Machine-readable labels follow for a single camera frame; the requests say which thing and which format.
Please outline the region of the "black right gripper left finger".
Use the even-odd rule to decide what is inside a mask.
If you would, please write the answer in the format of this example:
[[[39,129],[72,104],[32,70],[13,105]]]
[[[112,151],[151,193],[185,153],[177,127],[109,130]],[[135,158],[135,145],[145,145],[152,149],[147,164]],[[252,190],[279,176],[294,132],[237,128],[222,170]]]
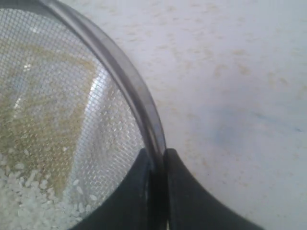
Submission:
[[[164,174],[151,170],[141,149],[128,174],[109,198],[72,230],[165,230],[167,189]]]

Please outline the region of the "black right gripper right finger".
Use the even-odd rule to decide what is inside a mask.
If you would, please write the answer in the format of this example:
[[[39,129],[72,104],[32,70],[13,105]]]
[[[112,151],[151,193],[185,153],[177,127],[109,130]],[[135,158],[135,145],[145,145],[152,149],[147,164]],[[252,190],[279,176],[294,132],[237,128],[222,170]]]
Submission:
[[[171,230],[261,230],[219,202],[193,177],[175,149],[166,149],[168,221]]]

